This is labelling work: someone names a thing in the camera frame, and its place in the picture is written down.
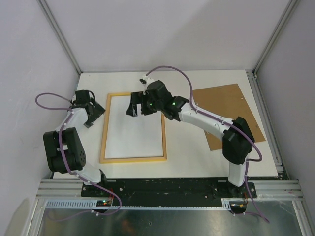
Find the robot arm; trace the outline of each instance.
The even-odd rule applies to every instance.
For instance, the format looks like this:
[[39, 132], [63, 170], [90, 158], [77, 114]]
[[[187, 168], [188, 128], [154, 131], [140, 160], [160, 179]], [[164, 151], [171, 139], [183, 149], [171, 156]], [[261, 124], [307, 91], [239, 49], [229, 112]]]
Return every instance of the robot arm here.
[[223, 143], [222, 151], [224, 157], [229, 161], [228, 181], [240, 187], [244, 183], [246, 169], [246, 158], [252, 150], [251, 144], [236, 130], [230, 126], [219, 122], [214, 118], [219, 118], [240, 128], [254, 142], [252, 133], [247, 122], [238, 117], [233, 120], [224, 118], [216, 114], [205, 111], [199, 107], [195, 111], [189, 101], [180, 96], [172, 96], [165, 84], [161, 81], [154, 81], [152, 78], [143, 76], [140, 82], [145, 89], [141, 92], [131, 94], [127, 115], [137, 116], [137, 104], [141, 104], [141, 114], [149, 115], [161, 111], [169, 120], [177, 120], [195, 125], [208, 133], [213, 134]]
[[92, 92], [88, 90], [76, 91], [66, 118], [56, 130], [46, 132], [43, 136], [47, 162], [52, 172], [67, 173], [58, 139], [61, 126], [64, 125], [62, 130], [63, 149], [71, 171], [94, 183], [106, 182], [105, 174], [86, 161], [85, 152], [78, 135], [78, 131], [83, 126], [91, 127], [94, 121], [104, 112], [105, 110], [95, 101]]

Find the reflective metal surface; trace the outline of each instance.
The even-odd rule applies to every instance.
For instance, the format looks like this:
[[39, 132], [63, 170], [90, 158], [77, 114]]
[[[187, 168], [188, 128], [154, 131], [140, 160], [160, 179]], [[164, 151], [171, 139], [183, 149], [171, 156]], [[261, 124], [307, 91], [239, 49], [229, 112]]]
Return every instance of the reflective metal surface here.
[[[112, 216], [84, 213], [54, 222], [82, 210], [46, 209], [40, 236], [299, 236], [302, 235], [292, 202], [259, 202], [270, 224], [251, 216], [228, 211], [121, 210]], [[248, 211], [254, 211], [249, 203]]]

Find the white table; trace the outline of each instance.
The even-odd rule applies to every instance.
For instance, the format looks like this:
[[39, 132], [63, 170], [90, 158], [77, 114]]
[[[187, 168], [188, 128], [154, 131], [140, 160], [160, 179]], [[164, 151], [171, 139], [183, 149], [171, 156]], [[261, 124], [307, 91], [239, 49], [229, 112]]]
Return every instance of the white table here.
[[[108, 93], [133, 92], [143, 89], [139, 79], [144, 72], [84, 73], [78, 90], [94, 92], [97, 102], [106, 106]], [[252, 90], [244, 70], [186, 71], [193, 89], [202, 89], [237, 83], [266, 139]], [[153, 72], [155, 80], [163, 81], [172, 95], [189, 98], [189, 85], [176, 71]], [[100, 164], [100, 148], [104, 115], [89, 128], [82, 128], [79, 136], [87, 161], [102, 169], [108, 178], [180, 178], [226, 177], [228, 161], [222, 150], [210, 151], [204, 131], [187, 123], [165, 120], [167, 161], [127, 164]], [[267, 141], [256, 144], [263, 155], [262, 162], [250, 162], [249, 176], [277, 176], [277, 170]], [[251, 158], [258, 158], [253, 149]], [[54, 174], [55, 179], [76, 178], [69, 174]]]

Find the black base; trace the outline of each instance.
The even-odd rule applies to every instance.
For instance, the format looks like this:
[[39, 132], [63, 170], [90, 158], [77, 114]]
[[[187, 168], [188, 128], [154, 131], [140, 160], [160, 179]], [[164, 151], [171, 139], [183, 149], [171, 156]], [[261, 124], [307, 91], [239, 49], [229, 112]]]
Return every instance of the black base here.
[[[116, 179], [108, 180], [107, 185], [123, 206], [134, 207], [221, 207], [221, 198], [249, 196], [243, 186], [231, 188], [227, 178]], [[109, 197], [94, 186], [83, 184], [83, 188], [82, 197]], [[249, 183], [249, 188], [256, 198], [255, 185]], [[117, 199], [113, 205], [119, 205]]]

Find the purple cable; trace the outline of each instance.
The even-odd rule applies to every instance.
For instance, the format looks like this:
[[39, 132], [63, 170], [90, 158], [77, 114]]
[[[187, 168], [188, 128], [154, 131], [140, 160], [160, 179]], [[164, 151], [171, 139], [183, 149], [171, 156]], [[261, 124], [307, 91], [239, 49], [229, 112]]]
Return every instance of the purple cable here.
[[70, 108], [50, 108], [50, 107], [45, 107], [45, 106], [39, 104], [38, 98], [41, 97], [41, 96], [43, 96], [43, 95], [53, 95], [53, 96], [56, 96], [56, 97], [60, 97], [60, 98], [66, 100], [66, 101], [69, 101], [69, 102], [71, 102], [71, 100], [68, 100], [68, 99], [66, 99], [65, 97], [62, 97], [62, 96], [60, 96], [60, 95], [58, 95], [58, 94], [55, 94], [55, 93], [45, 92], [45, 93], [41, 93], [41, 94], [39, 94], [39, 95], [36, 96], [36, 98], [35, 98], [35, 103], [36, 103], [39, 107], [44, 108], [44, 109], [46, 109], [46, 110], [66, 110], [66, 111], [70, 111], [70, 112], [71, 112], [70, 115], [69, 115], [69, 116], [67, 117], [67, 119], [65, 120], [64, 124], [62, 124], [62, 126], [61, 126], [61, 128], [60, 128], [60, 130], [59, 130], [59, 134], [58, 134], [60, 151], [61, 151], [61, 155], [62, 155], [62, 158], [63, 158], [63, 162], [64, 162], [64, 165], [65, 165], [65, 168], [67, 169], [67, 172], [68, 172], [70, 175], [76, 175], [76, 176], [77, 176], [80, 180], [82, 180], [83, 182], [90, 183], [91, 185], [93, 185], [93, 186], [95, 186], [95, 187], [97, 187], [97, 188], [99, 188], [99, 189], [101, 189], [101, 190], [104, 190], [105, 192], [108, 192], [108, 193], [114, 195], [114, 196], [118, 199], [118, 201], [119, 201], [119, 207], [118, 207], [115, 211], [110, 212], [110, 213], [100, 213], [100, 212], [98, 212], [99, 215], [112, 215], [112, 214], [116, 213], [117, 211], [119, 211], [119, 209], [120, 209], [120, 208], [122, 207], [122, 205], [123, 205], [122, 200], [120, 199], [120, 197], [119, 197], [116, 193], [114, 193], [114, 192], [112, 192], [112, 191], [110, 191], [110, 190], [108, 190], [108, 189], [106, 189], [106, 188], [104, 188], [104, 187], [102, 187], [102, 186], [99, 186], [99, 185], [96, 184], [96, 183], [90, 182], [90, 181], [87, 180], [87, 179], [82, 178], [81, 176], [79, 176], [79, 175], [76, 174], [76, 173], [73, 173], [73, 172], [71, 171], [69, 165], [68, 165], [67, 159], [66, 159], [66, 157], [65, 157], [64, 149], [63, 149], [62, 131], [63, 131], [63, 128], [64, 128], [65, 124], [67, 124], [67, 123], [69, 122], [69, 120], [71, 119], [71, 117], [73, 116], [73, 111], [72, 111]]
[[230, 212], [231, 212], [234, 216], [235, 216], [235, 215], [254, 215], [254, 216], [261, 217], [258, 213], [254, 213], [254, 212], [234, 213], [232, 210], [231, 210]]
[[55, 219], [51, 218], [50, 215], [49, 215], [49, 212], [48, 212], [47, 213], [47, 218], [50, 219], [51, 221], [54, 221], [54, 222], [62, 222], [62, 221], [70, 220], [70, 219], [72, 219], [72, 218], [74, 218], [74, 217], [76, 217], [78, 215], [81, 215], [83, 213], [88, 213], [88, 212], [92, 212], [92, 210], [84, 210], [84, 211], [78, 212], [78, 213], [76, 213], [74, 215], [71, 215], [69, 217], [66, 217], [66, 218], [60, 219], [60, 220], [55, 220]]
[[246, 140], [247, 140], [247, 141], [253, 146], [253, 148], [257, 151], [258, 156], [259, 156], [259, 159], [247, 159], [247, 160], [246, 160], [246, 170], [245, 170], [244, 182], [245, 182], [245, 186], [246, 186], [246, 188], [247, 188], [247, 191], [248, 191], [248, 193], [249, 193], [249, 196], [250, 196], [250, 198], [251, 198], [251, 200], [252, 200], [252, 203], [253, 203], [254, 207], [256, 208], [257, 212], [259, 213], [259, 216], [260, 216], [264, 221], [266, 221], [267, 223], [269, 223], [269, 220], [260, 212], [258, 206], [257, 206], [256, 203], [254, 202], [254, 199], [253, 199], [253, 197], [252, 197], [252, 194], [251, 194], [250, 188], [249, 188], [249, 186], [248, 186], [248, 182], [247, 182], [247, 172], [248, 172], [248, 167], [249, 167], [248, 161], [255, 161], [255, 162], [262, 161], [262, 154], [261, 154], [260, 150], [258, 149], [258, 147], [256, 146], [256, 144], [250, 139], [250, 137], [248, 137], [242, 130], [240, 130], [240, 129], [239, 129], [238, 127], [236, 127], [235, 125], [230, 124], [230, 123], [228, 123], [228, 122], [226, 122], [226, 121], [224, 121], [224, 120], [222, 120], [222, 119], [220, 119], [220, 118], [218, 118], [218, 117], [215, 117], [215, 116], [213, 116], [213, 115], [211, 115], [211, 114], [209, 114], [209, 113], [206, 113], [206, 112], [197, 110], [197, 108], [194, 106], [194, 104], [193, 104], [193, 102], [192, 102], [192, 101], [193, 101], [193, 97], [192, 97], [192, 84], [191, 84], [191, 81], [190, 81], [190, 79], [188, 78], [188, 76], [187, 76], [182, 70], [180, 70], [180, 69], [178, 69], [178, 68], [176, 68], [176, 67], [173, 67], [173, 66], [169, 66], [169, 65], [161, 65], [161, 66], [157, 66], [157, 67], [153, 68], [152, 70], [150, 70], [150, 71], [146, 74], [146, 76], [150, 75], [153, 71], [156, 71], [156, 70], [158, 70], [158, 69], [160, 69], [160, 68], [169, 68], [169, 69], [176, 70], [176, 71], [178, 71], [179, 73], [181, 73], [181, 74], [186, 78], [186, 80], [187, 80], [188, 83], [189, 83], [189, 88], [190, 88], [189, 104], [190, 104], [191, 108], [192, 108], [195, 112], [198, 112], [198, 113], [200, 113], [200, 114], [202, 114], [202, 115], [204, 115], [204, 116], [210, 117], [210, 118], [212, 118], [212, 119], [214, 119], [214, 120], [216, 120], [216, 121], [218, 121], [218, 122], [220, 122], [220, 123], [226, 124], [226, 125], [230, 126], [231, 128], [235, 129], [235, 130], [238, 131], [244, 138], [246, 138]]

